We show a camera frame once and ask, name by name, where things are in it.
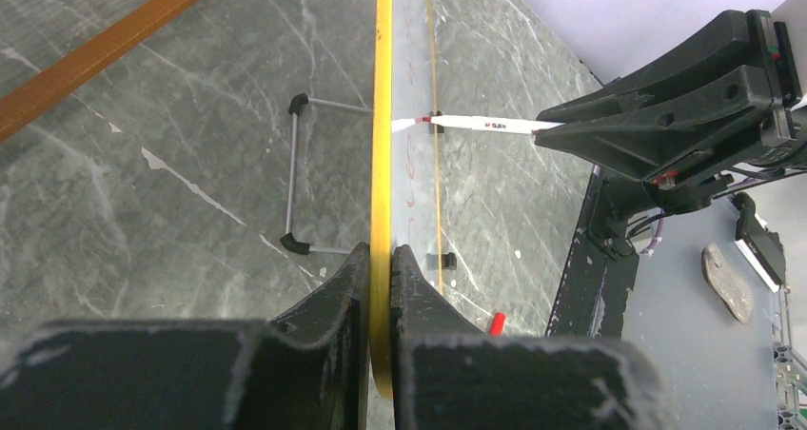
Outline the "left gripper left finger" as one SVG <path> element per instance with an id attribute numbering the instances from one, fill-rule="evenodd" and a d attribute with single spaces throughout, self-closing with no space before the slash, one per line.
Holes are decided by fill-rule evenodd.
<path id="1" fill-rule="evenodd" d="M 362 429 L 370 251 L 266 320 L 40 326 L 1 372 L 5 429 Z"/>

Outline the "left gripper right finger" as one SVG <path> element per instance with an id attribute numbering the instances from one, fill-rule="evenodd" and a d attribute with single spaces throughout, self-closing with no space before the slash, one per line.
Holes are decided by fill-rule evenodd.
<path id="1" fill-rule="evenodd" d="M 395 424 L 400 429 L 665 429 L 656 368 L 627 343 L 491 336 L 395 249 L 390 294 Z"/>

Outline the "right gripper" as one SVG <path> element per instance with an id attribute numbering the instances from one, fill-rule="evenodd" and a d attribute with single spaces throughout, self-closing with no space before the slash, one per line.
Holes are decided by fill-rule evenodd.
<path id="1" fill-rule="evenodd" d="M 805 87 L 785 22 L 725 10 L 644 67 L 539 113 L 567 124 L 535 143 L 643 181 L 645 207 L 697 211 L 740 176 L 806 168 Z"/>

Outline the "red marker cap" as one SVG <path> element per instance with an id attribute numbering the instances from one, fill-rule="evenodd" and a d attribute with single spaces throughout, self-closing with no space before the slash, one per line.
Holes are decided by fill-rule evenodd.
<path id="1" fill-rule="evenodd" d="M 494 337 L 499 337 L 503 330 L 506 323 L 506 315 L 502 312 L 496 312 L 492 315 L 487 334 Z"/>

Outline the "yellow framed whiteboard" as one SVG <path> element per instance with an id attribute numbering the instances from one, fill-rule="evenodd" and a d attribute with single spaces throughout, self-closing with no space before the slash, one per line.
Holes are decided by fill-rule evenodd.
<path id="1" fill-rule="evenodd" d="M 376 390 L 389 400 L 394 250 L 409 246 L 427 282 L 443 287 L 431 0 L 376 0 L 374 45 L 369 341 Z"/>

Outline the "white red-ended marker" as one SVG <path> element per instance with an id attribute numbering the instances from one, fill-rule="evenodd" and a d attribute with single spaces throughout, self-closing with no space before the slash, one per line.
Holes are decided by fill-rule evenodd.
<path id="1" fill-rule="evenodd" d="M 537 120 L 488 117 L 479 115 L 432 115 L 393 120 L 393 132 L 402 131 L 416 125 L 431 124 L 440 127 L 460 128 L 477 131 L 494 131 L 510 134 L 534 135 L 541 130 L 562 126 L 562 123 Z"/>

